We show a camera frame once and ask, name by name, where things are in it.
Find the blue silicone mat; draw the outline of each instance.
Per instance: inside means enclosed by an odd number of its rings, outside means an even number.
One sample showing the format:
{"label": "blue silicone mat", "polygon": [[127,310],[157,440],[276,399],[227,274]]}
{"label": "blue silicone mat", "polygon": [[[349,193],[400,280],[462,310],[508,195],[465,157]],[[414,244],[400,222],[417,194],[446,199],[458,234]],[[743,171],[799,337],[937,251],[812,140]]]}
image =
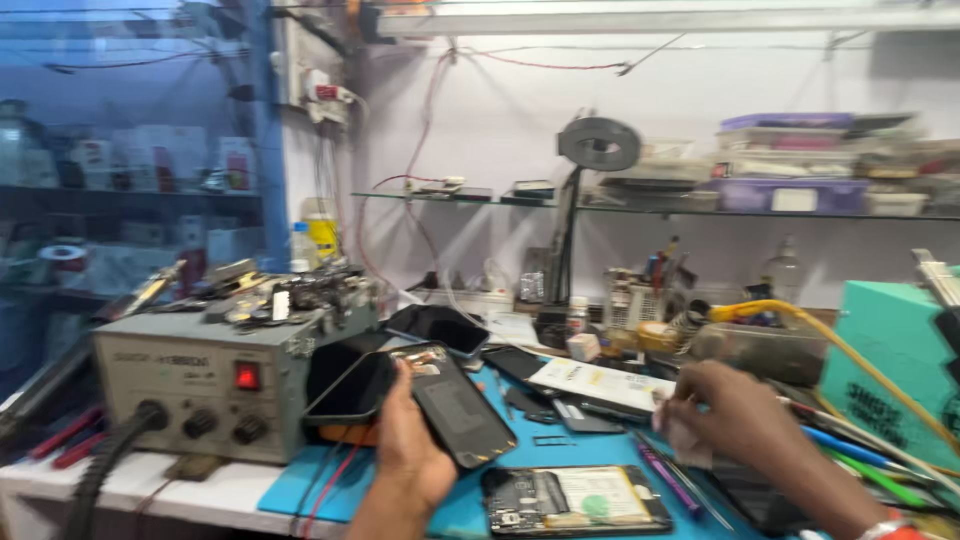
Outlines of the blue silicone mat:
{"label": "blue silicone mat", "polygon": [[[504,419],[507,418],[503,401],[496,390],[492,371],[484,367],[478,374],[471,374],[475,381],[484,382],[487,386],[487,399]],[[699,522],[693,522],[684,509],[674,498],[672,492],[659,477],[654,474],[645,463],[642,463],[636,451],[633,438],[627,434],[591,434],[575,433],[567,430],[563,424],[546,426],[523,419],[522,411],[514,410],[513,422],[510,428],[516,433],[518,445],[515,450],[502,455],[493,465],[500,467],[555,467],[563,465],[639,465],[643,473],[653,482],[654,488],[662,495],[662,500],[670,511],[674,520],[674,530],[667,536],[672,538],[704,538],[722,539],[732,538],[725,528],[705,514]],[[576,446],[534,446],[535,435],[567,435]],[[267,490],[260,499],[257,509],[267,512],[278,512],[292,515],[297,512],[297,504],[303,496],[311,477],[329,450],[328,446],[311,446],[303,449],[287,466],[280,478]],[[340,454],[330,465],[327,465],[323,476],[314,486],[307,502],[303,505],[302,513],[308,513],[313,502],[320,494],[326,480],[333,475],[338,463],[347,454],[345,445]],[[373,480],[374,452],[369,449],[361,450],[354,461],[350,463],[341,478],[326,495],[323,505],[317,514],[317,519],[337,522],[348,522],[356,511],[360,500]],[[431,537],[476,538],[490,536],[480,490],[480,476],[486,467],[466,473],[460,477],[444,503],[437,510],[427,534]],[[722,505],[715,506],[724,514],[729,522],[740,532],[741,537],[761,536],[753,531],[749,525],[731,515]]]}

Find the tool handle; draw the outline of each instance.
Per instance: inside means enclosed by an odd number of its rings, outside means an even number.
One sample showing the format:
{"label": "tool handle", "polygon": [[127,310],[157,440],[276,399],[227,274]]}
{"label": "tool handle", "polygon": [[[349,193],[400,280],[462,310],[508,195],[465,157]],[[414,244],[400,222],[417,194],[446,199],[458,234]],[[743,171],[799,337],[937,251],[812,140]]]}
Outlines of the tool handle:
{"label": "tool handle", "polygon": [[693,500],[693,497],[686,492],[683,486],[681,486],[677,479],[673,478],[673,475],[666,470],[666,467],[659,459],[654,455],[650,449],[640,448],[640,453],[643,455],[643,458],[647,463],[653,467],[657,474],[670,486],[670,491],[677,496],[677,499],[686,507],[686,511],[690,513],[693,517],[698,517],[701,511],[704,509],[699,503]]}
{"label": "tool handle", "polygon": [[54,459],[54,469],[66,469],[70,465],[87,457],[93,452],[93,447],[100,444],[105,438],[107,438],[107,434],[101,431],[85,441],[81,441],[77,443],[77,445],[68,448],[66,452],[58,455],[57,459]]}
{"label": "tool handle", "polygon": [[905,488],[902,485],[894,482],[893,480],[887,478],[882,473],[880,473],[880,471],[871,467],[870,465],[867,465],[866,463],[863,463],[861,461],[857,461],[852,457],[848,457],[836,451],[830,451],[830,452],[833,454],[834,457],[836,457],[840,461],[849,465],[851,469],[854,469],[857,473],[860,473],[861,475],[863,475],[864,478],[882,487],[883,489],[889,491],[891,495],[900,499],[904,503],[909,504],[910,506],[925,505],[924,500],[921,499],[919,495],[910,491],[908,488]]}
{"label": "tool handle", "polygon": [[831,450],[835,450],[840,454],[847,455],[867,463],[868,465],[873,465],[874,467],[879,467],[881,469],[886,468],[887,463],[890,461],[886,457],[877,454],[876,452],[871,452],[863,447],[856,446],[846,441],[841,441],[840,439],[830,435],[829,433],[824,433],[820,430],[815,430],[814,428],[809,428],[807,426],[801,426],[806,435],[816,441],[818,444],[826,446]]}
{"label": "tool handle", "polygon": [[78,416],[76,420],[71,422],[69,426],[63,430],[60,430],[60,432],[49,439],[36,445],[36,447],[30,450],[28,455],[33,459],[43,459],[47,455],[50,455],[52,451],[59,448],[66,441],[70,440],[71,437],[81,432],[87,426],[93,424],[93,422],[96,421],[96,419],[103,414],[103,412],[103,408],[99,405],[88,409],[86,412]]}

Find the red tool handle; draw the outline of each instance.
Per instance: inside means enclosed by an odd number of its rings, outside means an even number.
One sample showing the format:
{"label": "red tool handle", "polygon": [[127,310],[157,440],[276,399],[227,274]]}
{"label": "red tool handle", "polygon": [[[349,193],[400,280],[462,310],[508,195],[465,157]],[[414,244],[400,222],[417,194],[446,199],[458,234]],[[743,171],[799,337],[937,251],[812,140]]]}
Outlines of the red tool handle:
{"label": "red tool handle", "polygon": [[87,457],[93,452],[93,447],[100,444],[100,441],[106,438],[107,434],[101,431],[85,441],[81,441],[75,446],[66,449],[66,452],[58,455],[57,459],[54,459],[54,469],[66,469],[70,465]]}
{"label": "red tool handle", "polygon": [[71,437],[84,430],[87,426],[90,426],[96,422],[96,420],[103,414],[104,408],[99,405],[87,409],[84,414],[81,414],[80,417],[74,420],[69,426],[61,430],[56,435],[43,441],[33,450],[30,450],[28,455],[33,459],[42,459],[47,455],[50,455],[52,451],[59,448],[60,445],[68,441]]}

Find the yellow cable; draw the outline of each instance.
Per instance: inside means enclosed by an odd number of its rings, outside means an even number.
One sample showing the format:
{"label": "yellow cable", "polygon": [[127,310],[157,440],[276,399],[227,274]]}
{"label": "yellow cable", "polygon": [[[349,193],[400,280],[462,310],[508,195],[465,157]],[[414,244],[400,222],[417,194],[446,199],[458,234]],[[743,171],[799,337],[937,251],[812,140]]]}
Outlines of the yellow cable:
{"label": "yellow cable", "polygon": [[891,380],[887,379],[879,370],[874,367],[874,364],[870,363],[867,358],[864,358],[860,355],[853,347],[847,344],[839,335],[833,332],[827,325],[820,322],[812,315],[806,311],[800,309],[799,307],[787,304],[780,300],[756,300],[753,302],[745,302],[743,304],[734,304],[732,306],[721,306],[711,309],[709,312],[709,319],[715,323],[730,321],[736,317],[748,317],[751,315],[756,315],[763,311],[777,311],[779,313],[789,313],[798,319],[803,320],[808,325],[813,327],[814,330],[822,334],[826,339],[830,340],[838,349],[843,351],[847,356],[850,357],[853,362],[860,367],[863,371],[867,372],[871,377],[874,378],[881,386],[887,389],[888,392],[894,395],[902,404],[906,405],[914,414],[920,417],[931,430],[937,433],[941,439],[943,439],[957,455],[960,455],[960,441],[951,433],[947,428],[944,427],[936,418],[934,418],[929,412],[923,408],[922,405],[914,401],[913,398],[906,395],[903,390],[894,384]]}

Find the white wall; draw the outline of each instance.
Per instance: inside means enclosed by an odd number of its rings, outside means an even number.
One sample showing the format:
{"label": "white wall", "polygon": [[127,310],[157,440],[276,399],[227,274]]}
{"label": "white wall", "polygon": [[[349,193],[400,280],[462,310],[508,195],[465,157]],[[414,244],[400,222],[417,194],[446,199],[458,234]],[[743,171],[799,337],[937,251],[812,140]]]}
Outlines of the white wall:
{"label": "white wall", "polygon": [[[587,65],[635,60],[669,38],[462,37],[459,46],[482,51],[592,47],[497,53],[523,61]],[[825,61],[827,38],[827,33],[687,36],[625,77],[616,77],[614,70],[542,69],[461,56],[444,73],[433,129],[413,174],[465,176],[470,185],[491,187],[496,194],[516,180],[559,182],[569,165],[556,156],[555,133],[582,107],[595,107],[600,115],[646,136],[696,139],[698,154],[714,148],[721,119],[779,110],[917,110],[932,137],[960,137],[960,62],[955,61],[960,40],[951,35],[866,36]],[[344,193],[368,190],[404,172],[420,136],[427,84],[444,50],[445,41],[437,39],[421,48],[369,51],[357,86],[370,102],[372,119],[352,152]],[[287,162],[293,197],[304,189]],[[434,237],[441,265],[462,270],[466,277],[491,257],[516,278],[525,248],[547,244],[554,217],[549,209],[424,202],[412,208]],[[355,225],[353,215],[347,223]],[[605,268],[639,266],[674,233],[682,239],[681,250],[691,253],[688,265],[703,284],[737,287],[755,282],[758,266],[780,238],[795,233],[808,267],[800,304],[837,307],[845,280],[911,280],[911,247],[928,247],[939,258],[960,262],[958,227],[950,222],[818,218],[664,220],[585,211],[575,240],[574,292],[602,295]],[[400,201],[370,199],[366,231],[366,253],[395,283],[415,282],[432,266]]]}

